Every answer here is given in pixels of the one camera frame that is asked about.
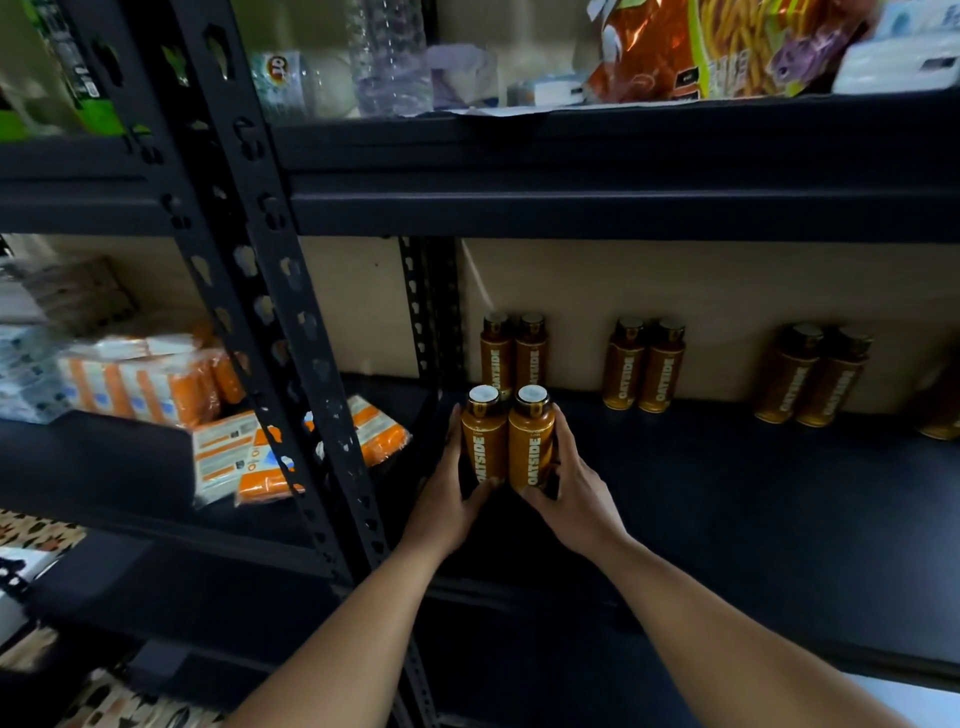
plastic bag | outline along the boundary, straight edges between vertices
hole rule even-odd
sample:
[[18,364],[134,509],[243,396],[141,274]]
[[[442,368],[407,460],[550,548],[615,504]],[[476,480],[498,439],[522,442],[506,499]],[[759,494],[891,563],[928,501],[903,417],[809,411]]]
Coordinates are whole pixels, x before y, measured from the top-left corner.
[[588,79],[604,103],[793,96],[846,47],[874,0],[608,0],[603,62]]

bottle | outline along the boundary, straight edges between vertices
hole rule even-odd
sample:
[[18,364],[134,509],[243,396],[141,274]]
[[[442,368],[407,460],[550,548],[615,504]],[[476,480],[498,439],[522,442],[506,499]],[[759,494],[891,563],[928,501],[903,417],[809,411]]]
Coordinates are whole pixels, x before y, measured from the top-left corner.
[[520,317],[516,338],[516,388],[527,384],[543,386],[546,380],[546,322],[542,313],[525,313]]
[[754,414],[763,422],[779,425],[793,416],[797,397],[820,354],[824,333],[813,324],[796,324],[780,332],[767,352],[754,398]]
[[263,114],[274,124],[340,118],[356,106],[352,87],[342,82],[349,67],[333,54],[254,53],[250,71]]
[[909,406],[917,431],[934,440],[960,436],[960,359],[944,367],[933,384],[918,392]]
[[347,32],[361,116],[433,110],[420,0],[348,0]]
[[651,332],[643,383],[636,401],[636,406],[644,412],[664,412],[673,400],[680,365],[684,362],[685,329],[680,319],[666,316],[657,321]]
[[496,387],[481,384],[470,390],[460,416],[470,464],[477,480],[507,479],[507,412]]
[[510,485],[518,493],[528,485],[546,485],[555,418],[546,389],[528,384],[517,390],[510,412]]
[[797,422],[823,427],[833,422],[867,364],[873,337],[852,327],[830,328],[824,335],[824,358],[813,368],[797,405]]
[[514,337],[510,318],[492,311],[483,318],[480,334],[480,381],[496,387],[502,400],[514,393]]
[[607,344],[600,394],[610,409],[630,409],[636,399],[636,381],[643,363],[643,320],[621,316]]

hand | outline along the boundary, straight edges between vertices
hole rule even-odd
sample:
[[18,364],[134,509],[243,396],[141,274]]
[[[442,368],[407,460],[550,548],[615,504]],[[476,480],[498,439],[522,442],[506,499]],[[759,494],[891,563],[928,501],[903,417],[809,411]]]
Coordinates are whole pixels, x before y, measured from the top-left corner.
[[453,553],[467,539],[470,527],[493,489],[499,485],[496,478],[480,483],[466,500],[460,495],[460,405],[450,413],[446,431],[444,455],[430,479],[426,481],[414,510],[410,514],[403,538],[397,550],[425,551],[435,560],[435,566]]
[[556,500],[527,486],[522,495],[537,509],[560,543],[597,564],[612,547],[633,541],[617,513],[607,484],[583,461],[560,407],[554,404],[554,431],[560,450],[560,491]]

brand label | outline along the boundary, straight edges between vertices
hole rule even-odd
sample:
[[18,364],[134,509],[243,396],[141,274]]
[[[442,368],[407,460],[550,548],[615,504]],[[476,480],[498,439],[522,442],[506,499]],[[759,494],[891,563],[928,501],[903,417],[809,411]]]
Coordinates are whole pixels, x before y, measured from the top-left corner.
[[793,409],[793,402],[800,394],[800,388],[804,386],[806,373],[810,371],[809,367],[797,367],[790,380],[790,386],[787,387],[786,394],[783,395],[783,401],[780,403],[780,412],[789,412]]
[[490,378],[491,384],[497,389],[500,387],[500,349],[490,350]]
[[853,382],[854,372],[844,372],[840,375],[840,378],[837,379],[836,386],[833,387],[833,391],[830,392],[830,398],[827,400],[827,406],[824,407],[824,414],[829,417],[834,412],[838,406],[840,406],[840,400],[843,399],[843,396],[847,393],[847,390],[850,389],[850,385]]
[[473,469],[478,480],[487,479],[487,442],[476,435],[473,436]]
[[673,362],[675,359],[663,359],[663,369],[660,370],[660,383],[657,384],[657,401],[666,401],[666,393],[670,388],[670,379],[673,378]]
[[540,384],[540,350],[530,350],[530,383]]
[[620,372],[620,392],[617,394],[622,400],[629,397],[630,377],[634,373],[634,357],[623,357],[623,370]]
[[530,438],[530,449],[527,452],[527,485],[540,483],[540,438]]

white bottle cap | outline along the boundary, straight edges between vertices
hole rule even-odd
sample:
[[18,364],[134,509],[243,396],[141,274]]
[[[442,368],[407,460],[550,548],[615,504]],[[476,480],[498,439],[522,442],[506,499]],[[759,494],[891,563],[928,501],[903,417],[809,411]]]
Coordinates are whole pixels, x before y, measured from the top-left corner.
[[536,404],[546,399],[546,389],[539,384],[527,384],[525,387],[520,387],[520,391],[516,395],[523,401]]
[[469,397],[477,402],[492,402],[500,399],[500,392],[489,384],[480,384],[470,390]]

